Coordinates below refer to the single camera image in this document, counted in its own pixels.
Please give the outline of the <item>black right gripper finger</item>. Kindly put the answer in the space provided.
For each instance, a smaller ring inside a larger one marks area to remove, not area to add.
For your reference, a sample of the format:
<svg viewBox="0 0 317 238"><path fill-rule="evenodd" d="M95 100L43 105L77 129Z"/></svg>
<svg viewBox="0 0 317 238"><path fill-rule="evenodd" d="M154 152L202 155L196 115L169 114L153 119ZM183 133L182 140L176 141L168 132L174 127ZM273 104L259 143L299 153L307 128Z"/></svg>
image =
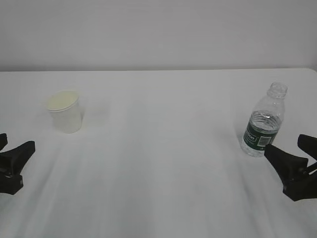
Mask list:
<svg viewBox="0 0 317 238"><path fill-rule="evenodd" d="M315 160L317 159L317 138L300 134L298 137L298 147L310 155Z"/></svg>
<svg viewBox="0 0 317 238"><path fill-rule="evenodd" d="M308 166L307 158L286 153L271 144L265 147L264 156L273 166L282 183L302 180L305 177L303 171Z"/></svg>

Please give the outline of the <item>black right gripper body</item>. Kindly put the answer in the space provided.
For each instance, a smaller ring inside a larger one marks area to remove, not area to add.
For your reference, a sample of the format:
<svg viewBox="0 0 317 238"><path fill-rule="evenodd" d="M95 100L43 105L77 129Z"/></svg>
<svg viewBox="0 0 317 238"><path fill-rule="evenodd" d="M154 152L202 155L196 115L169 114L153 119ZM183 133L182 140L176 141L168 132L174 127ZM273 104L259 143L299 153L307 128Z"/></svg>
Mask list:
<svg viewBox="0 0 317 238"><path fill-rule="evenodd" d="M283 187L283 193L292 201L317 198L317 172L299 180L290 180Z"/></svg>

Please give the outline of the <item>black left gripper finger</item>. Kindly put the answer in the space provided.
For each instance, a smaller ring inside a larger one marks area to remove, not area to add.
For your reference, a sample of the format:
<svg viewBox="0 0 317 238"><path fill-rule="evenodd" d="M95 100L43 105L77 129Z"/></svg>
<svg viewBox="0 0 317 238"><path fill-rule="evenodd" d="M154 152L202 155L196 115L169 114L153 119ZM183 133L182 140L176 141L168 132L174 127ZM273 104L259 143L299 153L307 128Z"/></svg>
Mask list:
<svg viewBox="0 0 317 238"><path fill-rule="evenodd" d="M0 150L2 150L7 145L7 134L0 134Z"/></svg>
<svg viewBox="0 0 317 238"><path fill-rule="evenodd" d="M27 141L12 150L1 152L0 173L5 177L19 175L34 152L34 141Z"/></svg>

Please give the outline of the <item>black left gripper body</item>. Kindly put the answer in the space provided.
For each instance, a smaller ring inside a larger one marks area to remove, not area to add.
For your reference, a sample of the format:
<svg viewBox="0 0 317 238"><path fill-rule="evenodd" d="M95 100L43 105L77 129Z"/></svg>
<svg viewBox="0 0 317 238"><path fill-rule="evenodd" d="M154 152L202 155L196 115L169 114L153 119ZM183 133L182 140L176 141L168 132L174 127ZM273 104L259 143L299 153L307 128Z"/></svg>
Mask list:
<svg viewBox="0 0 317 238"><path fill-rule="evenodd" d="M23 177L21 174L7 176L0 175L0 193L14 195L23 187Z"/></svg>

